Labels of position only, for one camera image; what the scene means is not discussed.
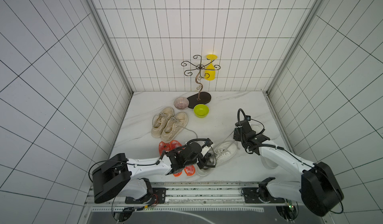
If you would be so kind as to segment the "red insole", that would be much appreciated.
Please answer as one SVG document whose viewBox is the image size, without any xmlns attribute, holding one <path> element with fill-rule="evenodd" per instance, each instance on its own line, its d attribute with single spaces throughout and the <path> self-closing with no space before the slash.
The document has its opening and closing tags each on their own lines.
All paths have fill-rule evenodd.
<svg viewBox="0 0 383 224">
<path fill-rule="evenodd" d="M 176 140 L 172 140 L 170 143 L 161 141 L 159 144 L 159 153 L 162 155 L 165 151 L 169 152 L 177 147 L 181 147 L 181 144 Z"/>
<path fill-rule="evenodd" d="M 178 141 L 176 140 L 173 140 L 171 141 L 170 143 L 170 147 L 171 147 L 171 150 L 174 150 L 178 147 L 181 147 L 181 143 L 179 143 Z M 186 173 L 187 176 L 192 176 L 195 174 L 195 167 L 194 166 L 188 166 L 186 168 L 184 168 L 184 172 Z M 179 173 L 176 173 L 176 174 L 173 174 L 175 177 L 178 177 L 182 174 L 182 172 L 179 172 Z"/>
</svg>

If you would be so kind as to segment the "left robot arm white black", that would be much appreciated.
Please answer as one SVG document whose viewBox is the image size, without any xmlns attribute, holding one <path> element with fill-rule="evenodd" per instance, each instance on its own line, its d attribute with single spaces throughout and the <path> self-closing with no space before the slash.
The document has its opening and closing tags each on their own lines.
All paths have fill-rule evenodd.
<svg viewBox="0 0 383 224">
<path fill-rule="evenodd" d="M 92 166 L 88 176 L 93 184 L 94 203 L 105 203 L 117 196 L 142 200 L 153 194 L 150 176 L 167 176 L 182 172 L 186 167 L 198 165 L 200 168 L 214 168 L 208 164 L 209 151 L 214 143 L 209 138 L 196 138 L 185 145 L 167 152 L 158 158 L 128 159 L 124 153 L 100 161 L 100 166 Z"/>
</svg>

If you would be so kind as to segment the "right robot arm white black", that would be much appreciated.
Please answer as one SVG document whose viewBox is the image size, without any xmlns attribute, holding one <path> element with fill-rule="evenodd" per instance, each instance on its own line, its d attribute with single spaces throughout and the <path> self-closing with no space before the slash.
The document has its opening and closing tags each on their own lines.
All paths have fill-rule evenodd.
<svg viewBox="0 0 383 224">
<path fill-rule="evenodd" d="M 261 157 L 266 168 L 281 167 L 293 177 L 293 181 L 278 181 L 268 177 L 258 184 L 256 196 L 262 203 L 274 199 L 285 199 L 302 203 L 319 217 L 332 212 L 337 205 L 343 205 L 344 194 L 329 165 L 324 162 L 314 163 L 301 158 L 282 146 L 278 146 L 250 126 L 251 117 L 239 109 L 233 138 L 239 141 L 248 154 Z"/>
</svg>

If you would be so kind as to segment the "beige lace sneaker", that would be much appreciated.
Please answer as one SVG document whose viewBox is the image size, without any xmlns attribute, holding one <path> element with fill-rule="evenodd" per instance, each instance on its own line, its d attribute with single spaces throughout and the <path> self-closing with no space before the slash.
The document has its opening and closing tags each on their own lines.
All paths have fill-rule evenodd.
<svg viewBox="0 0 383 224">
<path fill-rule="evenodd" d="M 186 112 L 179 112 L 171 117 L 161 133 L 161 140 L 165 143 L 173 141 L 183 130 L 186 130 L 189 116 Z"/>
<path fill-rule="evenodd" d="M 166 127 L 169 119 L 175 115 L 172 107 L 166 107 L 161 112 L 156 114 L 152 120 L 151 135 L 154 138 L 160 138 L 164 128 Z"/>
</svg>

